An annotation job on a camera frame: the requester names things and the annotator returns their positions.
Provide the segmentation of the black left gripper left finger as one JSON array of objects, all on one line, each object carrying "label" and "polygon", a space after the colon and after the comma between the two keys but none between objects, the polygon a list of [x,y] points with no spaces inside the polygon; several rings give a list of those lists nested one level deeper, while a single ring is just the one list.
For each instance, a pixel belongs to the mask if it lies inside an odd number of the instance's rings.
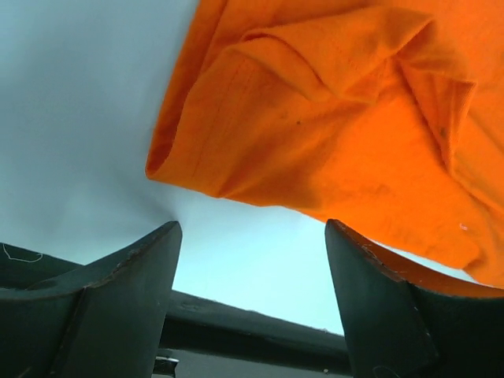
[{"label": "black left gripper left finger", "polygon": [[88,265],[1,247],[4,377],[149,377],[180,255],[170,221]]}]

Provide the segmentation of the orange t-shirt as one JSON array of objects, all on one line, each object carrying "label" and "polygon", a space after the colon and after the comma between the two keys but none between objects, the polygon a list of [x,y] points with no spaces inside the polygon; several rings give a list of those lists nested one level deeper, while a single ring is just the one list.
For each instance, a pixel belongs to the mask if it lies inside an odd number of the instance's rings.
[{"label": "orange t-shirt", "polygon": [[503,4],[202,1],[146,175],[501,287]]}]

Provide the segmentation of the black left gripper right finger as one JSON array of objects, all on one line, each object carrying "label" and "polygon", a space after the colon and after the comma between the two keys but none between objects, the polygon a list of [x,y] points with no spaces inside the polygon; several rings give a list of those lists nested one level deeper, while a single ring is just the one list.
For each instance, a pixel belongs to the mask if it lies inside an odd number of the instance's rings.
[{"label": "black left gripper right finger", "polygon": [[354,376],[502,376],[501,289],[420,265],[337,220],[325,242]]}]

